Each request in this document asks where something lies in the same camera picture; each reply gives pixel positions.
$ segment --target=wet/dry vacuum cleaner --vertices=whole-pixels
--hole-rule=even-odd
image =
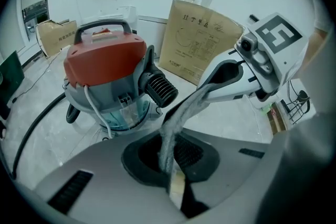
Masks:
[[[106,29],[82,36],[103,25],[121,25],[123,31]],[[155,66],[153,56],[154,47],[147,48],[124,20],[81,26],[64,61],[64,91],[70,102],[67,122],[74,122],[80,111],[87,112],[113,136],[157,119],[160,108],[172,103],[178,91]]]

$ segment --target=gray cloth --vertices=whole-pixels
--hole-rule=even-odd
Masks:
[[[208,103],[204,102],[204,97],[210,91],[212,85],[205,85],[195,91],[161,126],[159,131],[162,136],[162,146],[159,154],[159,167],[162,172],[170,175],[174,161],[175,135],[182,131],[183,125],[189,118],[208,106]]]

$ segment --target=printed diagram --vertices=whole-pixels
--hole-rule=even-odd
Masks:
[[[214,23],[214,29],[216,31],[218,31],[218,32],[224,33],[224,31],[223,31],[223,22]]]
[[[200,60],[209,61],[211,60],[212,54],[214,53],[219,41],[219,38],[214,37],[207,32],[198,30],[195,40],[191,42],[189,54]]]
[[[188,47],[192,42],[192,40],[188,38],[187,30],[184,28],[177,30],[175,37],[176,42],[182,47]]]

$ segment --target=floor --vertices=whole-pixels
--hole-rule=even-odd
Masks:
[[[13,166],[15,154],[29,126],[39,113],[63,92],[62,83],[65,77],[63,60],[66,53],[67,49],[64,49],[56,58],[40,57],[25,70],[25,79],[13,97],[25,92],[44,71],[45,73],[31,90],[19,97],[14,104],[10,102],[12,111],[5,122],[8,131],[6,139],[1,142],[10,167]],[[162,71],[179,90],[176,100],[163,109],[163,113],[166,113],[192,93],[196,86],[172,73]],[[107,136],[94,119],[85,113],[81,113],[74,124],[68,124],[65,120],[68,105],[67,100],[61,101],[38,124],[23,151],[17,179],[31,189],[34,189],[38,182],[55,168]],[[160,127],[163,118],[162,116],[150,126],[145,124],[143,128],[155,130]],[[244,141],[270,143],[272,139],[267,116],[255,109],[246,97],[213,103],[190,118],[185,127],[210,135]]]

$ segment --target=black cable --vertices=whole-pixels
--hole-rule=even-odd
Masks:
[[[290,80],[287,81],[287,95],[288,95],[288,99],[289,99],[289,101],[290,101],[290,103],[288,103],[288,104],[294,104],[294,105],[295,105],[295,108],[296,108],[297,110],[300,109],[300,111],[302,112],[302,114],[304,114],[304,112],[302,111],[302,108],[301,108],[301,107],[297,108],[297,106],[299,105],[299,103],[294,103],[294,102],[291,100],[291,98],[290,98],[290,93],[289,93],[289,83],[291,83]],[[295,94],[296,94],[297,97],[298,97],[298,94],[297,94],[296,91],[294,90],[293,85],[292,85],[292,88],[293,88],[293,91],[295,92]]]
[[[115,116],[113,116],[112,112],[110,112],[110,115],[112,116],[112,118],[114,118],[116,120],[116,122],[119,124],[119,126],[121,126],[120,122],[118,121],[118,119]]]
[[[59,52],[58,55],[56,55],[56,57],[55,57],[53,60],[51,60],[51,62],[50,62],[49,65],[47,66],[46,70],[44,70],[44,72],[42,73],[42,75],[39,76],[39,78],[34,82],[34,84],[33,84],[27,91],[25,91],[25,92],[19,94],[17,97],[14,97],[14,98],[13,98],[13,100],[12,100],[12,103],[13,103],[13,104],[17,101],[17,99],[18,99],[21,95],[27,93],[28,91],[30,91],[30,90],[32,89],[32,87],[35,86],[35,84],[38,82],[38,80],[39,80],[39,79],[40,79],[40,78],[47,72],[47,70],[48,70],[48,68],[50,67],[50,65],[52,64],[52,62],[57,58],[57,56],[60,55],[60,53],[61,53],[61,52]]]
[[[14,159],[14,164],[13,164],[13,171],[12,171],[12,179],[16,179],[16,169],[17,169],[17,165],[19,163],[20,157],[22,155],[22,151],[30,137],[30,135],[32,134],[33,130],[35,129],[35,127],[38,125],[38,123],[48,114],[48,112],[50,110],[53,109],[53,107],[59,103],[62,99],[65,98],[65,93],[63,92],[60,96],[56,97],[53,102],[51,102],[42,112],[39,116],[37,116],[37,118],[33,121],[33,123],[31,124],[31,126],[29,127],[28,131],[26,132],[26,134],[24,135],[19,149],[17,150],[17,153],[15,155],[15,159]]]
[[[293,125],[296,124],[299,120],[301,120],[301,118],[303,117],[303,115],[301,115],[300,118],[298,118],[296,121],[293,122]]]
[[[299,105],[299,104],[304,104],[306,103],[306,101],[303,101],[303,102],[298,102],[298,103],[295,103],[295,102],[289,102],[287,103],[286,105],[289,105],[289,104],[296,104],[296,105]]]
[[[289,82],[290,82],[290,85],[291,85],[291,87],[292,87],[294,93],[296,94],[297,97],[299,97],[300,92],[299,92],[299,94],[297,94],[297,92],[295,91],[295,89],[294,89],[294,87],[293,87],[292,81],[290,80]],[[300,97],[300,98],[301,98],[302,100],[308,100],[308,99],[310,99],[309,96],[308,96],[307,98],[302,98],[302,97]]]

